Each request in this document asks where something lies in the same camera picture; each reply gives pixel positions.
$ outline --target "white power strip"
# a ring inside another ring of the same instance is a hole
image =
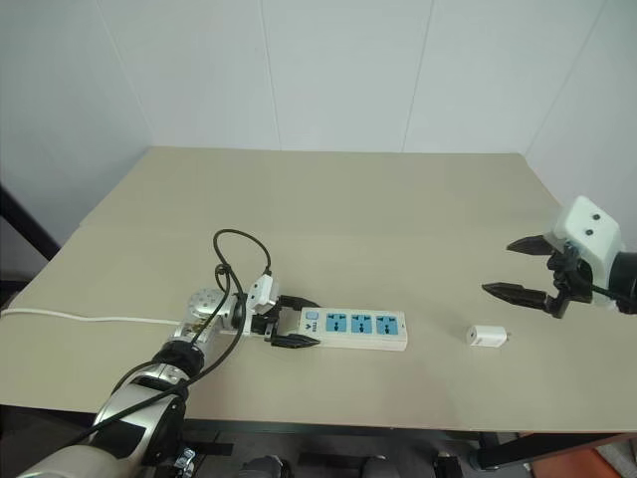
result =
[[[319,339],[319,347],[376,351],[404,351],[407,347],[402,312],[303,308],[299,334]]]

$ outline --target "white charger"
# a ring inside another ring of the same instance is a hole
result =
[[[467,344],[477,347],[500,347],[509,339],[509,334],[500,326],[470,326]]]

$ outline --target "table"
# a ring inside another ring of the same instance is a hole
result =
[[[558,206],[517,154],[396,154],[154,147],[91,212],[12,307],[181,320],[214,284],[211,236],[270,248],[282,293],[325,307],[402,310],[404,353],[271,348],[242,340],[197,383],[203,420],[445,430],[637,430],[637,321],[572,304],[562,320],[484,293],[551,290],[542,258],[506,245]],[[222,247],[244,285],[263,269]],[[471,348],[473,324],[512,334]],[[95,412],[171,332],[148,324],[0,321],[0,402]]]

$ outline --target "red object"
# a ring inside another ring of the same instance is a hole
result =
[[[595,450],[579,450],[544,458],[533,465],[535,478],[621,478]]]

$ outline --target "black cable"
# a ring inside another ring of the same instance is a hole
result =
[[[219,301],[219,305],[215,308],[214,311],[212,311],[212,314],[210,314],[210,316],[208,316],[208,319],[206,319],[206,322],[203,323],[203,326],[199,329],[199,331],[197,331],[197,333],[195,334],[195,337],[192,338],[192,341],[190,341],[191,345],[194,345],[197,343],[197,340],[199,339],[199,336],[201,336],[201,334],[203,334],[203,331],[206,330],[206,328],[210,325],[210,322],[217,317],[217,313],[221,310],[221,308],[223,307],[223,305],[226,303],[226,301],[228,300],[228,296],[230,295],[230,274],[228,274],[227,270],[226,270],[225,265],[221,265],[215,268],[215,279],[218,279],[218,275],[219,274],[223,274],[224,276],[226,276],[226,288],[222,289],[223,291],[223,298],[221,299],[221,301]]]
[[[223,287],[223,284],[221,284],[221,281],[219,280],[219,274],[217,274],[216,269],[215,269],[215,282],[217,283],[217,286],[219,287],[219,290],[221,292],[226,292],[226,289]]]
[[[221,253],[221,250],[219,249],[219,245],[217,244],[219,236],[221,236],[222,234],[237,234],[238,236],[243,236],[245,238],[248,238],[252,242],[257,244],[261,248],[263,253],[266,255],[267,264],[266,264],[266,268],[264,269],[263,273],[267,274],[269,276],[272,275],[272,272],[270,270],[270,267],[272,266],[272,260],[270,259],[270,252],[268,252],[268,248],[266,246],[264,246],[264,244],[259,239],[257,239],[255,236],[253,236],[251,234],[248,234],[247,232],[240,231],[239,229],[220,229],[217,232],[215,232],[215,235],[212,238],[212,245],[215,248],[215,252],[217,253],[217,257],[219,257],[219,260],[221,261],[222,264],[224,264],[226,266],[230,265],[230,264],[228,264],[228,261],[226,261],[226,258]]]
[[[131,376],[133,375],[136,371],[141,370],[142,368],[146,368],[147,366],[151,366],[151,365],[156,365],[158,363],[161,363],[161,360],[149,360],[149,361],[145,361],[144,363],[140,363],[137,366],[134,366],[133,368],[131,368],[129,371],[126,372],[126,374],[119,379],[119,382],[117,383],[117,385],[112,389],[112,392],[110,393],[111,395],[113,395],[116,391],[119,390],[119,388],[124,384],[124,382]]]
[[[609,291],[608,289],[595,286],[594,284],[590,284],[590,289],[593,292],[596,292],[597,294],[601,294],[602,296],[606,296],[607,298],[612,299],[613,301],[621,301],[621,302],[625,302],[626,304],[630,304],[630,307],[637,307],[637,301],[634,301],[621,294],[617,294],[616,292],[612,292],[612,291]]]
[[[215,249],[215,252],[217,253],[217,256],[219,257],[219,260],[221,261],[221,263],[225,266],[226,273],[230,276],[230,278],[232,279],[232,282],[234,283],[235,287],[237,288],[239,297],[243,298],[244,297],[244,292],[243,292],[243,288],[241,287],[241,283],[239,282],[239,279],[237,279],[236,274],[234,273],[234,271],[230,267],[230,264],[228,263],[226,258],[223,256],[223,254],[219,250],[219,246],[217,244],[218,237],[224,232],[238,233],[241,236],[245,236],[245,237],[254,239],[254,241],[257,244],[259,244],[262,249],[264,249],[264,251],[267,251],[267,250],[265,249],[265,246],[263,244],[261,244],[261,242],[259,242],[257,239],[253,238],[249,234],[246,234],[246,233],[244,233],[242,231],[235,231],[234,229],[222,229],[220,231],[217,231],[217,233],[215,233],[215,235],[213,236],[212,241],[213,241],[213,247]],[[270,269],[270,254],[267,253],[266,257],[268,258],[268,267],[266,268],[266,271],[269,271],[269,269]],[[120,411],[118,413],[115,413],[114,415],[111,415],[109,418],[106,418],[106,419],[102,420],[100,423],[96,423],[91,428],[86,429],[85,431],[80,433],[78,436],[76,436],[74,439],[69,441],[64,447],[76,445],[76,444],[80,443],[82,440],[84,440],[85,438],[87,438],[87,437],[91,436],[92,434],[96,433],[97,431],[100,431],[103,428],[109,426],[111,423],[114,423],[114,422],[120,420],[121,418],[124,418],[125,416],[129,416],[129,415],[131,415],[131,414],[133,414],[133,413],[135,413],[135,412],[137,412],[139,410],[142,410],[143,408],[146,408],[147,406],[152,405],[153,403],[156,403],[157,401],[159,401],[160,399],[162,399],[162,398],[164,398],[164,397],[166,397],[168,395],[175,394],[175,392],[178,392],[180,390],[183,390],[184,388],[187,388],[188,386],[192,385],[196,381],[198,381],[201,378],[203,378],[204,376],[206,376],[212,370],[217,368],[228,357],[228,355],[235,349],[235,347],[237,346],[237,343],[241,339],[245,323],[246,323],[246,307],[245,307],[245,304],[243,304],[242,308],[241,308],[241,320],[240,320],[240,323],[239,323],[239,327],[237,328],[237,333],[235,334],[235,337],[233,338],[233,340],[230,343],[230,345],[226,348],[226,350],[211,365],[207,366],[206,368],[201,370],[196,375],[190,377],[189,379],[183,380],[183,381],[179,382],[178,384],[172,386],[171,388],[168,388],[167,390],[162,391],[162,392],[158,393],[157,395],[152,396],[151,398],[147,398],[146,400],[143,400],[140,403],[136,403],[135,405],[132,405],[129,408],[125,408],[124,410],[122,410],[122,411]]]
[[[601,294],[602,296],[606,296],[608,299],[612,299],[613,301],[621,301],[626,304],[630,304],[630,307],[637,307],[637,301],[626,297],[622,294],[617,294],[616,292],[609,291],[608,289],[604,289],[603,287],[599,287],[594,285],[592,282],[587,281],[583,277],[579,275],[577,272],[572,272],[571,277],[575,278],[577,282],[586,287],[589,287],[591,291],[596,292],[597,294]]]

